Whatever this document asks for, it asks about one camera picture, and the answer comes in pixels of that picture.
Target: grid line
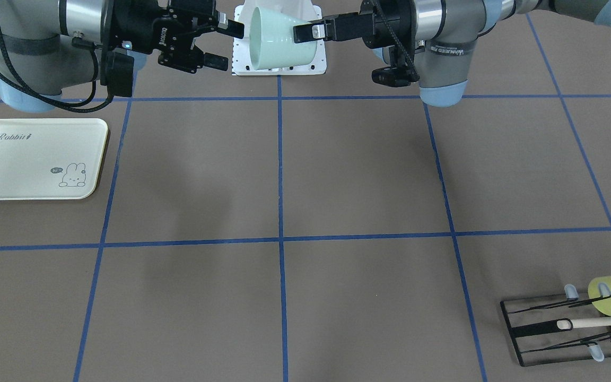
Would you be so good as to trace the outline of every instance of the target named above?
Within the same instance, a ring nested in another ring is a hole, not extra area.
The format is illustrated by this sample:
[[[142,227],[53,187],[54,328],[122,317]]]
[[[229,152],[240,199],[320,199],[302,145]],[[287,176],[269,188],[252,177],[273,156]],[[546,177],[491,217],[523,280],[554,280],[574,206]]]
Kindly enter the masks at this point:
[[[611,98],[611,94],[466,94],[464,99],[535,99],[535,98]],[[359,96],[284,96],[282,101],[328,101],[328,100],[359,100],[359,99],[421,99],[418,95],[359,95]],[[83,99],[63,99],[65,102],[80,102]],[[95,102],[105,101],[105,98],[95,98]],[[200,102],[200,101],[278,101],[278,97],[138,97],[115,98],[114,102]]]
[[[598,194],[598,197],[600,198],[600,202],[603,206],[603,210],[605,211],[605,215],[608,218],[609,226],[611,227],[611,213],[609,212],[609,207],[607,205],[607,201],[605,200],[605,196],[602,193],[602,189],[600,188],[600,184],[598,184],[596,173],[593,171],[593,168],[591,166],[591,161],[589,160],[586,150],[584,150],[584,145],[581,143],[581,138],[579,137],[579,131],[577,131],[577,127],[574,125],[574,119],[572,119],[572,114],[570,114],[570,109],[567,107],[567,102],[565,101],[565,97],[563,96],[562,91],[560,90],[560,85],[558,85],[557,79],[555,78],[555,73],[553,73],[553,68],[551,67],[551,63],[550,61],[548,61],[548,56],[546,56],[546,51],[544,51],[544,47],[541,46],[541,39],[539,38],[539,35],[537,34],[536,29],[534,28],[534,23],[531,21],[531,17],[529,17],[529,14],[526,14],[525,16],[527,17],[529,28],[531,28],[531,32],[533,33],[534,39],[536,40],[536,44],[539,48],[539,51],[541,52],[541,56],[544,59],[544,62],[546,63],[548,74],[551,75],[553,86],[555,86],[555,90],[558,93],[558,97],[560,97],[560,102],[562,103],[562,107],[565,111],[565,116],[567,116],[567,121],[568,123],[570,123],[570,128],[572,129],[572,133],[574,134],[574,139],[577,141],[577,145],[579,146],[579,151],[581,152],[581,155],[584,159],[584,163],[586,164],[586,167],[589,171],[589,175],[591,176],[591,181],[593,185],[596,187],[596,192]]]
[[[464,298],[466,300],[466,310],[468,310],[468,320],[470,321],[470,331],[473,335],[473,344],[475,346],[475,352],[477,353],[478,365],[480,366],[480,376],[482,382],[487,382],[487,370],[485,368],[485,360],[482,356],[482,349],[480,348],[480,338],[477,334],[477,324],[475,324],[475,315],[473,314],[473,304],[470,301],[470,292],[468,292],[468,282],[466,281],[466,272],[464,271],[464,265],[461,261],[461,251],[459,249],[459,241],[454,229],[454,220],[451,216],[451,208],[449,207],[449,196],[447,193],[446,184],[444,184],[444,174],[442,172],[442,166],[440,165],[440,155],[437,149],[437,142],[435,141],[435,134],[432,128],[431,112],[427,104],[424,105],[424,113],[426,114],[427,127],[429,128],[429,134],[431,135],[431,145],[435,154],[435,166],[437,167],[437,174],[442,185],[442,193],[444,196],[444,209],[447,213],[447,220],[449,222],[449,233],[451,236],[451,242],[454,247],[454,255],[456,256],[456,265],[459,268],[459,275],[461,277],[461,288],[464,292]]]
[[[107,199],[107,205],[105,206],[105,216],[102,225],[102,232],[100,233],[100,242],[98,247],[98,253],[95,256],[95,266],[93,278],[91,280],[91,289],[89,291],[89,298],[86,305],[86,314],[84,316],[84,324],[82,328],[82,338],[80,339],[80,348],[77,352],[77,363],[75,365],[75,372],[73,382],[78,382],[80,379],[80,373],[82,372],[82,362],[84,356],[84,350],[86,346],[86,338],[88,336],[89,324],[91,322],[91,314],[93,310],[93,303],[95,300],[95,289],[98,285],[98,277],[100,273],[100,264],[102,262],[102,254],[105,249],[105,239],[107,237],[107,228],[110,223],[110,214],[112,211],[112,201],[115,197],[115,189],[117,186],[117,176],[119,176],[119,159],[121,157],[121,150],[124,147],[124,136],[126,135],[126,128],[129,123],[129,115],[131,114],[131,102],[127,103],[126,111],[124,112],[124,123],[121,127],[121,135],[119,136],[119,146],[117,148],[117,157],[115,159],[114,172],[112,172],[112,183],[110,185],[110,193]]]
[[[282,310],[282,381],[289,382],[289,343],[286,322],[286,270],[284,268],[284,155],[282,155],[282,77],[277,76],[278,231],[280,247],[280,297]]]
[[[576,228],[529,228],[521,230],[483,230],[455,231],[457,237],[502,236],[502,235],[553,235],[562,233],[611,232],[611,227],[576,227]],[[354,240],[392,240],[392,239],[425,239],[434,237],[451,237],[451,232],[415,232],[388,233],[368,235],[320,235],[320,236],[285,236],[283,242],[303,241],[354,241]],[[255,242],[279,242],[279,237],[250,237],[244,239],[200,239],[176,241],[125,241],[105,242],[104,248],[131,247],[176,247],[194,245],[220,244],[254,244]],[[97,249],[99,242],[84,244],[48,244],[48,245],[7,245],[0,246],[0,251],[45,251],[51,249]]]

